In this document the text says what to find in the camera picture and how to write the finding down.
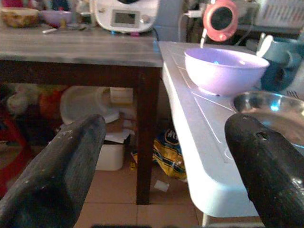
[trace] white kitchen appliance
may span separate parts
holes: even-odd
[[[95,17],[106,30],[123,33],[150,30],[157,18],[160,0],[94,0]]]

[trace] white basket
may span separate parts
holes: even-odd
[[[304,26],[304,0],[258,0],[255,25],[300,29]]]

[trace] cup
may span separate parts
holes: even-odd
[[[256,55],[270,63],[261,79],[262,89],[282,91],[291,85],[300,67],[304,58],[304,42],[262,34]]]

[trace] metal bowl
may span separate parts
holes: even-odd
[[[295,146],[304,146],[304,101],[269,92],[246,92],[233,99],[233,107],[281,133]]]

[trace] cable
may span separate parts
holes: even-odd
[[[249,29],[247,30],[247,32],[238,40],[238,42],[234,45],[234,46],[238,46],[249,34],[250,32],[252,31],[252,28],[253,28],[253,23],[254,23],[254,20],[255,20],[255,15],[256,15],[256,12],[258,11],[259,7],[257,7],[255,10],[252,11],[252,14],[251,14],[251,21],[250,21],[250,26],[249,26]]]
[[[155,27],[153,27],[153,31],[154,31],[155,34],[156,34],[156,39],[157,39],[157,41],[160,41],[160,37],[159,37],[158,32],[157,32],[157,30],[156,30]]]
[[[182,22],[182,19],[184,16],[188,16],[188,13],[183,13],[180,15],[180,18],[179,18],[179,23],[178,23],[178,31],[177,31],[177,34],[178,34],[178,41],[180,42],[181,41],[181,22]]]

